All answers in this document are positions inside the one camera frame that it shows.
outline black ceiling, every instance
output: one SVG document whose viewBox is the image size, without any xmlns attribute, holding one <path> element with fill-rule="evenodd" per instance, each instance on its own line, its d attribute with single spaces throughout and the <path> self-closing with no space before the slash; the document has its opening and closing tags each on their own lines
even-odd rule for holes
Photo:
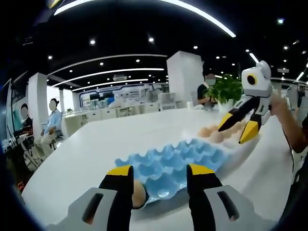
<svg viewBox="0 0 308 231">
<path fill-rule="evenodd" d="M 277 68 L 290 70 L 285 78 L 297 78 L 308 62 L 308 28 L 302 2 L 260 0 L 255 3 L 228 0 L 183 0 L 220 20 L 232 30 L 232 38 L 203 17 L 182 7 L 159 1 L 95 0 L 51 16 L 45 23 L 28 29 L 30 42 L 16 42 L 10 60 L 17 64 L 7 77 L 30 70 L 49 74 L 68 65 L 89 59 L 121 54 L 161 54 L 167 57 L 117 57 L 79 64 L 54 75 L 71 79 L 92 73 L 126 68 L 164 68 L 164 71 L 122 73 L 131 79 L 155 78 L 166 82 L 166 60 L 177 51 L 201 55 L 206 72 L 238 75 L 255 63 L 245 51 L 272 65 L 272 76 L 282 77 Z M 284 24 L 277 24 L 284 18 Z M 90 39 L 96 44 L 91 46 Z M 100 84 L 112 74 L 97 75 L 73 81 L 80 86 Z M 301 78 L 307 81 L 308 73 Z M 58 82 L 50 80 L 49 85 Z"/>
</svg>

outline white lab counter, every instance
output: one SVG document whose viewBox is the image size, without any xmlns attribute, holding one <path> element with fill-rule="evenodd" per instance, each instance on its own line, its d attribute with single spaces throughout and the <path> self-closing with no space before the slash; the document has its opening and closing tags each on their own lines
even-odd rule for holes
<svg viewBox="0 0 308 231">
<path fill-rule="evenodd" d="M 115 159 L 193 138 L 200 127 L 220 120 L 217 112 L 176 109 L 88 123 L 46 159 L 22 197 L 43 226 L 58 223 L 66 217 L 73 201 L 89 188 L 99 186 L 115 167 Z M 262 126 L 255 149 L 222 179 L 222 184 L 231 185 L 246 196 L 257 214 L 277 221 L 288 198 L 292 166 L 282 127 L 272 116 Z M 132 211 L 130 230 L 193 230 L 187 193 L 183 191 L 178 196 Z M 170 205 L 172 201 L 177 202 L 176 206 Z"/>
</svg>

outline green plant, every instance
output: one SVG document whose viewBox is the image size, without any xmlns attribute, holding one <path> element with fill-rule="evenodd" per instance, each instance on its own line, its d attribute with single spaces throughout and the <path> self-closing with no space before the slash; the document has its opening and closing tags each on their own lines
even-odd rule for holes
<svg viewBox="0 0 308 231">
<path fill-rule="evenodd" d="M 224 74 L 222 78 L 216 78 L 216 83 L 210 86 L 205 96 L 212 97 L 221 103 L 234 99 L 235 103 L 241 98 L 242 92 L 241 82 L 230 74 Z"/>
</svg>

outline white robot head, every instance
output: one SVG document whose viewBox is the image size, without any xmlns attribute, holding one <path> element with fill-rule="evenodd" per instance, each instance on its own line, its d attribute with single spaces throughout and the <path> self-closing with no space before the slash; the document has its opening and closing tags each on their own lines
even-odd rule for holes
<svg viewBox="0 0 308 231">
<path fill-rule="evenodd" d="M 265 61 L 256 64 L 256 67 L 242 71 L 242 87 L 245 95 L 268 97 L 271 94 L 271 71 Z"/>
</svg>

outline egg tray cup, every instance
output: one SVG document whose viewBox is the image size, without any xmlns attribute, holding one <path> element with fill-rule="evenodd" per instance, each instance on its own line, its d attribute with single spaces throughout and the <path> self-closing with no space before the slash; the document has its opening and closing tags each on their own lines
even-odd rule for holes
<svg viewBox="0 0 308 231">
<path fill-rule="evenodd" d="M 172 198 L 187 187 L 186 166 L 197 164 L 217 171 L 228 159 L 228 150 L 220 149 L 201 139 L 168 144 L 162 151 L 151 149 L 144 156 L 131 154 L 128 160 L 115 160 L 117 167 L 132 165 L 134 179 L 140 181 L 149 194 L 146 204 Z"/>
</svg>

